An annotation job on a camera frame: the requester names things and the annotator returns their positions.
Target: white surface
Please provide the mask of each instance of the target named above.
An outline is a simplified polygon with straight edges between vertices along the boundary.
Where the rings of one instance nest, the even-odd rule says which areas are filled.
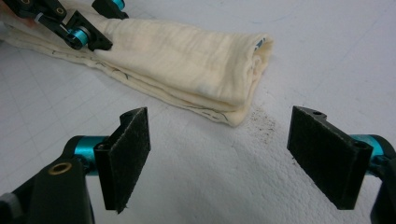
[[[127,1],[132,17],[276,41],[247,119],[211,122],[131,90],[101,72],[0,43],[0,192],[12,191],[79,134],[111,134],[147,106],[152,151],[129,208],[97,223],[369,223],[379,180],[367,176],[355,210],[338,211],[295,164],[291,107],[322,111],[346,133],[396,144],[396,3],[382,1]]]

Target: fabric fold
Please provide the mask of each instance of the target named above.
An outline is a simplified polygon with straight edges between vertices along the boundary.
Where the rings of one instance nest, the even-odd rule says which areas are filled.
[[[10,29],[0,38],[103,70],[138,91],[216,122],[237,126],[246,116],[271,54],[269,35],[226,34],[171,21],[108,20],[90,6],[61,3],[68,18],[78,10],[113,42],[112,49],[73,50],[42,25],[30,29],[7,15],[0,15],[0,21]]]

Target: cream fabric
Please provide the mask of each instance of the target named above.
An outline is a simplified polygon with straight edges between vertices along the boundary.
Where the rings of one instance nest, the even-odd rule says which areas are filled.
[[[0,21],[11,29],[0,38],[101,69],[138,91],[216,122],[237,126],[246,116],[271,54],[268,35],[224,34],[170,21],[108,20],[91,6],[61,2],[68,18],[77,9],[113,42],[112,49],[70,49],[42,25],[30,29],[4,13]]]

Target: blue joint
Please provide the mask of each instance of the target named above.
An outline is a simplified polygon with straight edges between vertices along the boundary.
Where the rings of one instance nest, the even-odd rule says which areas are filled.
[[[376,166],[378,164],[378,160],[382,160],[384,156],[384,149],[381,147],[381,145],[376,141],[375,138],[373,138],[369,134],[352,134],[350,135],[353,139],[365,142],[368,145],[370,145],[373,148],[373,153],[370,158],[370,166]],[[367,171],[367,175],[374,175],[371,172]]]
[[[76,30],[69,30],[69,34],[75,36],[81,42],[82,46],[88,43],[88,35],[78,28]]]
[[[120,11],[125,8],[125,5],[123,4],[123,2],[121,0],[113,0],[113,2],[117,5],[117,7],[119,8]]]
[[[75,148],[75,157],[79,158],[89,171],[87,175],[98,175],[93,148],[103,142],[105,136],[84,136]]]

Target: beige cloth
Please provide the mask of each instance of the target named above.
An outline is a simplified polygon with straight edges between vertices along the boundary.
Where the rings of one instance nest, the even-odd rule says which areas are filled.
[[[69,19],[77,9],[113,42],[111,50],[70,49],[42,25],[29,29],[4,13],[10,25],[0,39],[74,63],[85,63],[159,98],[216,122],[237,126],[273,45],[266,34],[224,34],[170,21],[108,20],[91,6],[61,1]]]

